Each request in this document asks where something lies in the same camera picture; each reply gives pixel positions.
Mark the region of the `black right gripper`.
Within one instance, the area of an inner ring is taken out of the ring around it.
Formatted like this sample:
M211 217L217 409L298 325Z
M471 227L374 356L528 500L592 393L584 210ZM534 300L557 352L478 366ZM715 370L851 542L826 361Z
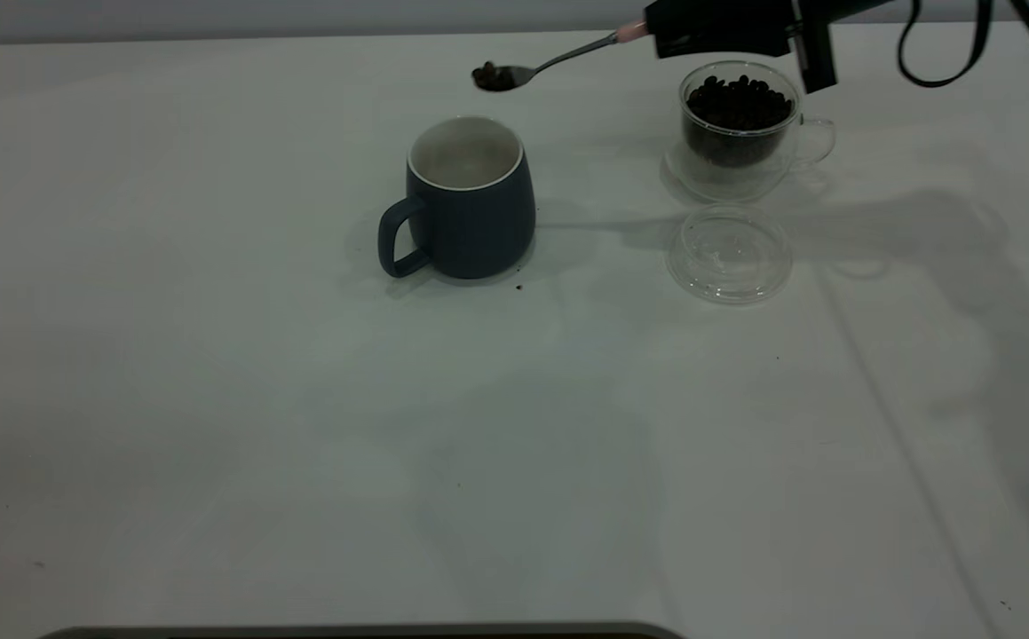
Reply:
M696 31L709 21L709 39ZM645 8L657 58L689 54L790 54L791 29L799 23L794 1L659 0Z

